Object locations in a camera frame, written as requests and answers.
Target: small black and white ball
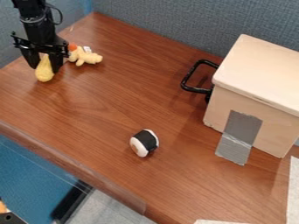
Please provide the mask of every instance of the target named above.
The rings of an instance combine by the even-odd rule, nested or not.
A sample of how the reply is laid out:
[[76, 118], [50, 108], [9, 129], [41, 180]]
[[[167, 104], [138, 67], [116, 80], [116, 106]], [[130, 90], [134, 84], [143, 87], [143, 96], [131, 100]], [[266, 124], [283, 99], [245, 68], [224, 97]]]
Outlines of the small black and white ball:
[[143, 129], [131, 137], [129, 145], [138, 157], [145, 158], [151, 151], [159, 147], [159, 139], [154, 131]]

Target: yellow stuffed toy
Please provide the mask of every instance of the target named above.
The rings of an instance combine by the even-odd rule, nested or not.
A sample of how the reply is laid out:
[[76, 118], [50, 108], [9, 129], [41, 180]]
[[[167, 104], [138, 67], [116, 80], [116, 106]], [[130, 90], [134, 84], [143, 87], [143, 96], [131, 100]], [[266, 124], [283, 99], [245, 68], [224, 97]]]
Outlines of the yellow stuffed toy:
[[54, 73], [51, 67], [51, 61], [49, 60], [49, 55], [45, 54], [42, 60], [38, 63], [38, 67], [35, 70], [35, 76], [37, 77], [38, 81], [50, 81]]
[[76, 46], [75, 44], [70, 44], [68, 46], [70, 51], [70, 56], [68, 58], [71, 62], [76, 62], [76, 66], [80, 67], [84, 62], [88, 64], [96, 64], [102, 61], [103, 57], [94, 52], [85, 52], [81, 46]]

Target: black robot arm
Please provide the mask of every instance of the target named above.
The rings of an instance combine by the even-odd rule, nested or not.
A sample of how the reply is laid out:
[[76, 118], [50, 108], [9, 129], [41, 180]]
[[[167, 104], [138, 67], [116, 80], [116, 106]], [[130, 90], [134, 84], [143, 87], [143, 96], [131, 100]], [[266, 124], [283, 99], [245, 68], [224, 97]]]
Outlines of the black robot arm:
[[[62, 13], [45, 0], [12, 0], [14, 7], [20, 12], [20, 21], [24, 25], [27, 38], [11, 34], [14, 45], [21, 50], [32, 68], [40, 62], [39, 53], [48, 53], [52, 70], [57, 73], [63, 65], [63, 58], [68, 57], [68, 43], [56, 35], [55, 25], [62, 22]], [[60, 21], [55, 23], [52, 9], [59, 12]]]

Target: gray wall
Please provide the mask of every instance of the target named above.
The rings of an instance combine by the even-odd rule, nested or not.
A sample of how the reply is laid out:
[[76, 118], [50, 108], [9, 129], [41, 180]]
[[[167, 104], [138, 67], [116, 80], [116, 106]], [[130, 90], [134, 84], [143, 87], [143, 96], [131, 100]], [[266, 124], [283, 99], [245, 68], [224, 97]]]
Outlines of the gray wall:
[[94, 0], [94, 9], [222, 57], [241, 33], [299, 51], [299, 0]]
[[[57, 26], [58, 31], [83, 18], [92, 10], [92, 0], [47, 0], [47, 2], [57, 6], [64, 14], [64, 22]], [[18, 18], [18, 11], [13, 8], [11, 0], [0, 0], [0, 67], [20, 56], [19, 50], [13, 47], [10, 37], [12, 31], [24, 29]]]

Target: orange plush toy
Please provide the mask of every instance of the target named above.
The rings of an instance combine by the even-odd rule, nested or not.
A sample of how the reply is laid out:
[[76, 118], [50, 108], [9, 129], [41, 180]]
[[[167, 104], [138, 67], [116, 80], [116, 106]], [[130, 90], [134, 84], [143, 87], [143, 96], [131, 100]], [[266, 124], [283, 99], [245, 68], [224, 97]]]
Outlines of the orange plush toy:
[[80, 67], [84, 62], [88, 64], [96, 64], [103, 60], [103, 57], [94, 52], [85, 52], [83, 48], [79, 45], [70, 44], [68, 46], [70, 51], [70, 56], [68, 58], [71, 62], [76, 62], [76, 66]]

